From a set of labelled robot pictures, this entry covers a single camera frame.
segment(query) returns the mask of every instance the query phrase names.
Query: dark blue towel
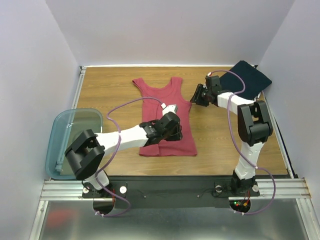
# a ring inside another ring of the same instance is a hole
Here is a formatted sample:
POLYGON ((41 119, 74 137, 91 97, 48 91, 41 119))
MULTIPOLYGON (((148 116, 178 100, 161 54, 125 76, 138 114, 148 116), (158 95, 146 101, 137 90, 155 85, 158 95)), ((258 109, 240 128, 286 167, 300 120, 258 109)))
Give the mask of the dark blue towel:
MULTIPOLYGON (((245 91, 238 94, 238 96, 244 99, 253 100, 261 91, 272 83, 272 81, 262 72, 258 71, 246 61, 239 61, 230 69, 230 71, 243 79, 245 91)), ((229 90, 233 93, 240 91, 243 88, 241 81, 228 72, 220 77, 220 83, 223 90, 229 90)))

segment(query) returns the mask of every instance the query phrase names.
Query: blue plastic tray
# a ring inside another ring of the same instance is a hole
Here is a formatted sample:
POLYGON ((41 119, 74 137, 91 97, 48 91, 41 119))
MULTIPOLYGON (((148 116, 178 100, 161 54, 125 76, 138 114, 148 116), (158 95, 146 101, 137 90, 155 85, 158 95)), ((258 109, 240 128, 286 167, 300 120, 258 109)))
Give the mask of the blue plastic tray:
POLYGON ((45 171, 53 179, 73 180, 75 176, 65 157, 67 147, 84 130, 101 133, 103 117, 93 108, 77 108, 60 113, 54 120, 45 160, 45 171))

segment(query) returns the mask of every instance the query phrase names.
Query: wooden surface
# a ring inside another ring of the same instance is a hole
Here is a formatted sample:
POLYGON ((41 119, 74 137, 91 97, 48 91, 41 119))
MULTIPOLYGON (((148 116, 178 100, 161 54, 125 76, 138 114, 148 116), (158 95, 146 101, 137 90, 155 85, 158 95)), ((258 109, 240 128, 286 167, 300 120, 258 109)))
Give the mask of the wooden surface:
MULTIPOLYGON (((205 75, 213 70, 215 69, 212 67, 89 67, 85 72, 77 107, 99 110, 104 117, 103 132, 113 132, 117 129, 106 119, 107 112, 141 97, 140 91, 132 83, 133 79, 142 77, 149 86, 162 88, 167 85, 170 77, 182 77, 181 93, 189 101, 197 84, 204 83, 205 75)), ((142 102, 122 107, 111 116, 121 129, 131 128, 142 120, 142 102)), ((139 156, 138 148, 130 148, 118 152, 106 172, 109 175, 232 174, 239 154, 231 141, 226 109, 214 105, 192 105, 189 118, 197 156, 143 157, 139 156)), ((233 113, 231 120, 237 143, 240 144, 237 116, 233 113)), ((103 159, 101 166, 107 162, 108 157, 103 159)), ((287 174, 275 134, 264 145, 258 165, 269 169, 273 174, 287 174)))

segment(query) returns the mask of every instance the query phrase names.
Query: white enclosure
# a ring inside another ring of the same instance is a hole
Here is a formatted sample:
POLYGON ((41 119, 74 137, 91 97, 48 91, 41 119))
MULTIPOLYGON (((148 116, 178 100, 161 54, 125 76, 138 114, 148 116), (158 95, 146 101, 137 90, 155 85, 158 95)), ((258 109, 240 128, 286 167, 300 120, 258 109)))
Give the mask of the white enclosure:
POLYGON ((259 64, 293 0, 46 0, 78 63, 259 64))
POLYGON ((55 117, 79 67, 43 0, 0 3, 1 239, 29 237, 55 117))
POLYGON ((52 123, 90 65, 259 65, 320 216, 319 10, 317 0, 2 1, 1 239, 29 238, 52 123))

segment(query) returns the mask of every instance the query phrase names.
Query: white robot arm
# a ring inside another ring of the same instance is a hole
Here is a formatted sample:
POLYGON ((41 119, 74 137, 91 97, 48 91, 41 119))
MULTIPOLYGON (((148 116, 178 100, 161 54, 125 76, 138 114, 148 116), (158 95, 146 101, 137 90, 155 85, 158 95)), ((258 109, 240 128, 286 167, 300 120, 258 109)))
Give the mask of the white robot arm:
POLYGON ((142 122, 132 128, 122 130, 121 133, 93 133, 86 130, 67 148, 65 156, 77 180, 90 182, 96 190, 110 184, 104 171, 99 171, 99 164, 104 155, 109 155, 119 145, 120 150, 145 147, 158 144, 161 140, 179 141, 182 139, 180 119, 176 115, 177 105, 163 106, 162 118, 149 122, 142 122))
POLYGON ((206 76, 205 85, 198 84, 191 102, 205 107, 212 103, 217 107, 228 109, 231 95, 233 96, 229 110, 237 115, 238 133, 242 140, 239 161, 231 180, 231 189, 238 194, 247 191, 255 184, 260 151, 273 132, 266 103, 247 100, 222 90, 218 76, 206 76))

